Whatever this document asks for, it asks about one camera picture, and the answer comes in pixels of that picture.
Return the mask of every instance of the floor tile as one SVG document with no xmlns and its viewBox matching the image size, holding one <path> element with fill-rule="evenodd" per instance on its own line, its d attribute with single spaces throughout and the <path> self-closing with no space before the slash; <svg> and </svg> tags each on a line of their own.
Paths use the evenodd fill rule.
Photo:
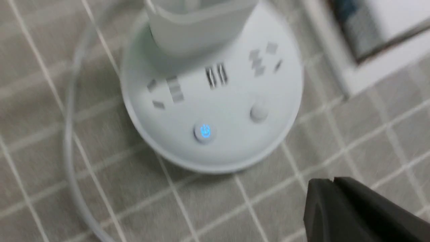
<svg viewBox="0 0 430 242">
<path fill-rule="evenodd" d="M 0 168 L 0 211 L 2 211 L 24 198 L 10 166 L 3 156 L 0 157 Z"/>
<path fill-rule="evenodd" d="M 428 223 L 430 223 L 430 217 L 428 216 L 428 214 L 426 212 L 424 212 L 423 214 L 421 214 L 419 216 L 419 218 L 422 219 L 422 220 L 424 220 L 424 221 L 426 221 L 426 222 L 428 222 Z"/>
<path fill-rule="evenodd" d="M 270 0 L 283 16 L 289 16 L 294 10 L 302 8 L 300 0 Z"/>
<path fill-rule="evenodd" d="M 169 173 L 169 176 L 173 182 L 179 182 L 187 177 L 190 177 L 196 174 L 195 172 L 181 168 L 166 159 L 163 159 L 163 161 L 164 161 L 164 166 L 166 167 L 167 172 Z"/>
<path fill-rule="evenodd" d="M 385 105 L 390 119 L 403 114 L 424 101 L 420 88 L 411 79 L 407 70 L 385 78 L 375 88 Z"/>
<path fill-rule="evenodd" d="M 254 205 L 269 241 L 280 242 L 303 228 L 306 198 L 298 182 Z"/>
<path fill-rule="evenodd" d="M 53 136 L 11 154 L 29 195 L 34 195 L 65 180 L 62 145 L 63 133 L 57 132 Z M 86 169 L 76 146 L 74 162 L 76 171 Z"/>
<path fill-rule="evenodd" d="M 27 88 L 0 102 L 0 133 L 10 144 L 63 121 L 47 82 Z"/>
<path fill-rule="evenodd" d="M 334 107 L 332 113 L 346 145 L 382 125 L 378 110 L 365 92 Z"/>
<path fill-rule="evenodd" d="M 287 145 L 301 171 L 321 164 L 339 151 L 325 114 L 295 125 L 287 136 Z"/>
<path fill-rule="evenodd" d="M 364 184 L 368 186 L 401 167 L 400 160 L 385 132 L 353 148 L 350 155 L 364 178 Z"/>
<path fill-rule="evenodd" d="M 302 236 L 296 238 L 295 240 L 293 240 L 292 242 L 307 242 L 306 235 L 302 235 Z"/>
<path fill-rule="evenodd" d="M 302 60 L 307 60 L 322 52 L 318 37 L 314 34 L 313 27 L 305 14 L 291 24 Z"/>
<path fill-rule="evenodd" d="M 118 235 L 118 230 L 116 229 L 114 224 L 109 225 L 106 228 L 103 228 L 103 230 L 114 239 L 116 242 L 120 242 L 121 238 Z M 100 240 L 94 235 L 90 235 L 89 237 L 85 238 L 84 240 L 81 240 L 80 242 L 100 242 Z"/>
<path fill-rule="evenodd" d="M 0 87 L 38 71 L 39 64 L 23 34 L 0 42 Z"/>
<path fill-rule="evenodd" d="M 190 235 L 173 195 L 121 219 L 120 224 L 128 242 L 180 241 Z"/>
<path fill-rule="evenodd" d="M 322 57 L 313 67 L 326 94 L 327 99 L 325 101 L 330 102 L 342 97 L 343 93 L 327 58 Z"/>
<path fill-rule="evenodd" d="M 93 180 L 85 178 L 79 181 L 79 186 L 94 218 L 98 222 L 108 219 L 108 210 Z M 76 211 L 68 189 L 37 201 L 34 208 L 50 241 L 64 241 L 88 230 Z"/>
<path fill-rule="evenodd" d="M 25 16 L 29 13 L 33 13 L 38 10 L 43 10 L 44 8 L 47 8 L 50 6 L 55 6 L 61 2 L 68 2 L 68 3 L 75 2 L 77 4 L 82 4 L 80 1 L 73 1 L 73 0 L 31 0 L 31 1 L 16 1 L 16 5 L 21 15 Z"/>
<path fill-rule="evenodd" d="M 54 77 L 58 93 L 65 100 L 70 71 Z M 106 54 L 89 59 L 83 66 L 76 96 L 76 112 L 121 95 L 120 80 Z"/>
<path fill-rule="evenodd" d="M 197 230 L 244 203 L 232 176 L 203 176 L 178 193 Z"/>
<path fill-rule="evenodd" d="M 239 173 L 239 178 L 249 198 L 292 176 L 294 176 L 294 171 L 280 147 L 264 161 Z"/>
<path fill-rule="evenodd" d="M 430 56 L 420 61 L 419 67 L 427 78 L 427 85 L 430 85 Z"/>
<path fill-rule="evenodd" d="M 318 92 L 312 80 L 309 78 L 307 69 L 304 71 L 304 88 L 303 96 L 300 103 L 300 109 L 298 111 L 297 117 L 314 111 L 323 105 L 322 100 L 319 98 Z"/>
<path fill-rule="evenodd" d="M 7 0 L 0 0 L 0 25 L 15 19 Z"/>
<path fill-rule="evenodd" d="M 85 9 L 30 29 L 34 43 L 47 66 L 71 60 L 78 40 L 90 21 Z"/>
<path fill-rule="evenodd" d="M 97 178 L 116 213 L 169 187 L 151 149 L 108 166 L 97 173 Z"/>
<path fill-rule="evenodd" d="M 112 52 L 112 57 L 114 58 L 116 65 L 118 66 L 119 69 L 121 69 L 124 48 L 122 46 L 121 47 L 114 46 L 114 47 L 110 47 L 110 50 Z"/>
<path fill-rule="evenodd" d="M 415 213 L 422 205 L 405 172 L 375 190 L 403 209 Z"/>
<path fill-rule="evenodd" d="M 261 235 L 248 210 L 218 225 L 200 238 L 201 242 L 262 242 Z"/>
<path fill-rule="evenodd" d="M 42 242 L 30 210 L 25 207 L 0 220 L 0 234 L 7 242 Z"/>
<path fill-rule="evenodd" d="M 91 6 L 91 11 L 94 16 L 100 13 L 101 10 L 109 3 L 114 2 L 113 0 L 88 0 L 88 3 Z M 116 36 L 120 36 L 123 34 L 128 34 L 131 30 L 131 26 L 135 22 L 136 18 L 140 13 L 140 8 L 128 9 L 126 14 L 119 14 L 112 20 L 106 24 L 105 27 L 101 29 L 103 37 L 105 39 L 110 39 Z"/>
<path fill-rule="evenodd" d="M 354 178 L 354 174 L 352 173 L 348 163 L 346 162 L 343 156 L 339 157 L 332 161 L 326 167 L 319 169 L 313 173 L 308 175 L 304 175 L 303 179 L 308 185 L 309 181 L 314 178 L 325 178 L 333 180 L 335 177 L 352 177 Z"/>
<path fill-rule="evenodd" d="M 78 123 L 76 132 L 93 164 L 143 142 L 123 104 Z"/>
<path fill-rule="evenodd" d="M 400 145 L 408 160 L 412 160 L 430 149 L 430 117 L 427 110 L 408 117 L 393 126 Z"/>
<path fill-rule="evenodd" d="M 427 201 L 430 202 L 430 158 L 421 161 L 411 170 L 417 178 L 422 191 L 426 195 Z"/>
</svg>

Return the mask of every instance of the blue power indicator light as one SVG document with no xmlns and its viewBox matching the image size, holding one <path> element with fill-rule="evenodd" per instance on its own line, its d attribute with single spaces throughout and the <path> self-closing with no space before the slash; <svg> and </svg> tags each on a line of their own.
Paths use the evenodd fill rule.
<svg viewBox="0 0 430 242">
<path fill-rule="evenodd" d="M 211 127 L 209 125 L 203 124 L 200 127 L 200 133 L 202 134 L 203 138 L 209 138 L 211 136 Z"/>
</svg>

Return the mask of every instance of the power strip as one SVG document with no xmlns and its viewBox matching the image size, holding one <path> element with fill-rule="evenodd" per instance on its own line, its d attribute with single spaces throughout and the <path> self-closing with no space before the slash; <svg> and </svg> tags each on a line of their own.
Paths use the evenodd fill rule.
<svg viewBox="0 0 430 242">
<path fill-rule="evenodd" d="M 229 173 L 268 156 L 301 102 L 303 67 L 292 31 L 260 2 L 241 35 L 187 59 L 158 49 L 137 20 L 121 68 L 129 115 L 145 141 L 186 169 Z"/>
</svg>

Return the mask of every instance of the power cord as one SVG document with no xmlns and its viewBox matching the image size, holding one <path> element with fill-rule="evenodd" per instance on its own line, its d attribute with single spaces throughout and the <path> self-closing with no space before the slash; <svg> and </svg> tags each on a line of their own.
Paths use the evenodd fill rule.
<svg viewBox="0 0 430 242">
<path fill-rule="evenodd" d="M 63 159 L 66 172 L 66 179 L 69 183 L 71 197 L 73 202 L 87 226 L 94 232 L 95 236 L 102 242 L 115 242 L 100 226 L 97 220 L 91 214 L 90 209 L 85 203 L 85 199 L 79 189 L 74 170 L 73 158 L 73 122 L 76 101 L 76 86 L 82 68 L 82 62 L 86 57 L 86 53 L 97 36 L 97 29 L 104 26 L 112 17 L 122 10 L 130 7 L 142 7 L 143 0 L 120 0 L 110 3 L 105 9 L 95 18 L 94 23 L 87 25 L 79 44 L 74 53 L 71 78 L 66 91 L 66 115 L 64 128 L 64 143 L 63 143 Z"/>
</svg>

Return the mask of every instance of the white frame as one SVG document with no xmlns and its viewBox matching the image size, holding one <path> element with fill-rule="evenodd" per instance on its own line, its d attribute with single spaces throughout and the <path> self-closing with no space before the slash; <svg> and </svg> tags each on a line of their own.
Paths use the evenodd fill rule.
<svg viewBox="0 0 430 242">
<path fill-rule="evenodd" d="M 430 31 L 426 31 L 357 65 L 325 1 L 304 0 L 303 5 L 347 97 L 360 93 L 430 53 Z"/>
</svg>

